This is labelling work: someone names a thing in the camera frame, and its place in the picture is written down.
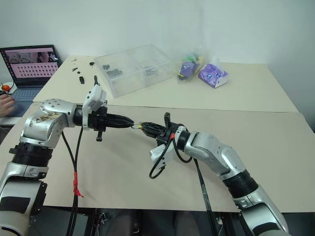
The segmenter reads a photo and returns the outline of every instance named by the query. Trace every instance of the laptop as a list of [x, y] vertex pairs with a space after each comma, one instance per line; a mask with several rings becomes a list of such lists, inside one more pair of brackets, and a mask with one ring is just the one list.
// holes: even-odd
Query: laptop
[[61, 62], [53, 45], [0, 48], [0, 53], [17, 87], [8, 117], [21, 117]]

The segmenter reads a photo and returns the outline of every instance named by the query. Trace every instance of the white bracket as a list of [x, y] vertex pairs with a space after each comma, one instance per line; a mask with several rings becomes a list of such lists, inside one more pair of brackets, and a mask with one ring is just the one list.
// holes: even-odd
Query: white bracket
[[89, 130], [88, 119], [92, 111], [97, 111], [101, 106], [106, 106], [106, 92], [102, 90], [100, 85], [94, 85], [84, 100], [82, 107], [82, 127]]
[[[175, 133], [175, 142], [178, 142], [179, 136], [181, 134], [182, 131], [186, 131], [186, 128], [184, 126], [179, 126], [176, 133]], [[158, 147], [156, 147], [155, 149], [152, 149], [150, 151], [150, 156], [151, 156], [151, 160], [153, 161], [153, 164], [155, 164], [157, 162], [157, 160], [159, 159], [159, 157], [161, 156], [162, 152], [164, 151], [166, 145], [162, 144]], [[175, 148], [173, 145], [173, 142], [170, 144], [170, 146], [168, 147], [166, 153], [164, 154], [164, 159], [162, 159], [159, 164], [157, 165], [156, 169], [159, 169], [163, 166], [165, 166], [167, 163], [173, 161], [174, 156], [176, 155], [175, 152]]]

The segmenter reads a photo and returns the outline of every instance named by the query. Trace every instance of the black knob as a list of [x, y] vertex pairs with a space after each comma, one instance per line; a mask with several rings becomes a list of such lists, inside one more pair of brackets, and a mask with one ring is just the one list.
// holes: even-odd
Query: black knob
[[99, 131], [99, 132], [98, 132], [97, 137], [96, 137], [96, 141], [97, 141], [97, 142], [102, 142], [102, 134], [103, 134], [102, 131]]
[[164, 122], [165, 122], [165, 127], [168, 130], [171, 127], [171, 114], [169, 112], [166, 112], [164, 114]]
[[94, 85], [99, 85], [98, 81], [97, 81], [97, 76], [94, 75]]

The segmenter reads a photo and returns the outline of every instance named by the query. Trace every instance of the black cable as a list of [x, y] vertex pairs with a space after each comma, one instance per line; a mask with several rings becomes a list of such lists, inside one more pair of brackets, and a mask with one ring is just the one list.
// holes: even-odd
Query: black cable
[[[69, 146], [69, 143], [68, 143], [67, 139], [65, 138], [64, 133], [62, 132], [62, 137], [63, 137], [64, 143], [65, 143], [65, 145], [69, 151], [75, 172], [77, 172], [78, 154], [79, 154], [79, 147], [80, 147], [80, 142], [81, 142], [81, 138], [82, 138], [82, 133], [83, 133], [83, 127], [81, 127], [81, 130], [80, 130], [80, 134], [79, 134], [79, 138], [78, 138], [78, 142], [77, 142], [77, 148], [76, 148], [76, 152], [75, 152], [75, 157], [73, 158], [73, 154], [72, 154], [71, 148]], [[75, 223], [76, 223], [76, 219], [77, 219], [77, 214], [78, 214], [78, 196], [74, 194], [73, 195], [73, 204], [72, 204], [72, 209], [71, 209], [71, 215], [70, 215], [70, 219], [69, 219], [69, 224], [68, 224], [66, 236], [72, 236], [73, 235], [73, 231], [74, 231], [74, 227], [75, 227]]]
[[218, 230], [217, 230], [217, 226], [216, 226], [216, 220], [213, 216], [213, 212], [210, 206], [210, 201], [208, 198], [208, 193], [207, 193], [207, 189], [206, 189], [206, 185], [205, 182], [203, 180], [200, 168], [199, 168], [199, 164], [198, 161], [194, 158], [193, 159], [198, 171], [198, 176], [199, 176], [199, 181], [200, 181], [200, 185], [201, 185], [201, 191], [202, 191], [202, 196], [203, 196], [203, 200], [205, 202], [206, 205], [206, 210], [207, 210], [207, 214], [208, 214], [208, 218], [210, 221], [210, 226], [211, 226], [211, 231], [212, 231], [212, 235], [218, 236]]
[[189, 162], [191, 162], [192, 157], [190, 157], [188, 160], [185, 160], [184, 158], [181, 157], [181, 155], [180, 155], [179, 152], [178, 152], [175, 139], [173, 139], [173, 145], [174, 145], [174, 149], [175, 149], [175, 152], [176, 152], [178, 158], [179, 158], [182, 162], [184, 162], [184, 163], [189, 163]]
[[78, 142], [77, 142], [77, 149], [75, 151], [75, 158], [74, 158], [74, 171], [77, 172], [77, 163], [78, 163], [78, 154], [79, 154], [79, 147], [80, 147], [80, 142], [81, 142], [81, 137], [82, 137], [82, 132], [83, 132], [83, 127], [81, 127]]
[[162, 171], [165, 169], [165, 167], [163, 166], [163, 167], [160, 169], [160, 171], [159, 171], [155, 176], [152, 176], [153, 171], [156, 169], [156, 167], [158, 166], [158, 164], [160, 163], [160, 161], [163, 159], [163, 157], [164, 157], [164, 155], [165, 155], [167, 149], [169, 148], [171, 142], [172, 142], [172, 139], [169, 139], [169, 140], [167, 141], [166, 146], [165, 146], [165, 148], [164, 148], [164, 150], [163, 150], [161, 156], [159, 156], [158, 160], [157, 160], [157, 161], [155, 162], [155, 164], [153, 165], [153, 167], [152, 167], [152, 169], [151, 169], [151, 171], [150, 171], [150, 173], [149, 173], [149, 177], [150, 177], [151, 179], [154, 179], [154, 178], [158, 177], [158, 176], [162, 173]]
[[70, 234], [70, 231], [71, 231], [71, 229], [72, 229], [73, 216], [74, 216], [75, 206], [76, 206], [76, 204], [75, 204], [76, 198], [78, 198], [78, 196], [76, 196], [75, 194], [73, 194], [73, 203], [72, 203], [72, 208], [71, 208], [71, 214], [70, 214], [70, 218], [69, 218], [67, 233], [65, 234], [66, 236], [68, 236], [68, 235]]
[[65, 145], [66, 145], [66, 147], [67, 147], [67, 149], [69, 151], [69, 154], [70, 154], [70, 157], [71, 157], [71, 160], [72, 160], [72, 164], [73, 164], [73, 167], [74, 167], [74, 158], [73, 158], [73, 154], [72, 154], [71, 148], [69, 146], [69, 143], [68, 143], [67, 139], [65, 138], [65, 135], [64, 135], [63, 132], [61, 132], [61, 136], [63, 137], [63, 141], [64, 141], [64, 143], [65, 143]]
[[[80, 148], [82, 133], [83, 133], [83, 127], [81, 127], [79, 138], [78, 138], [78, 142], [77, 142], [77, 148], [76, 148], [76, 151], [75, 151], [75, 157], [74, 157], [74, 171], [75, 172], [77, 172], [78, 154], [79, 154], [79, 148]], [[74, 208], [74, 214], [73, 214], [71, 227], [70, 227], [71, 230], [70, 230], [68, 236], [72, 236], [73, 235], [73, 231], [74, 231], [74, 227], [75, 227], [75, 223], [76, 223], [77, 215], [78, 215], [78, 196], [75, 195], [75, 194], [74, 194], [73, 203], [74, 203], [74, 207], [72, 207], [72, 208]]]

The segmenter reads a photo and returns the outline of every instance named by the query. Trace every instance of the person's hand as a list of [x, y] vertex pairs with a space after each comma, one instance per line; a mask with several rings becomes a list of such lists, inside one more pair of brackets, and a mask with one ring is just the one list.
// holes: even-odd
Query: person's hand
[[0, 96], [0, 117], [4, 117], [14, 110], [15, 101], [13, 97], [3, 94]]

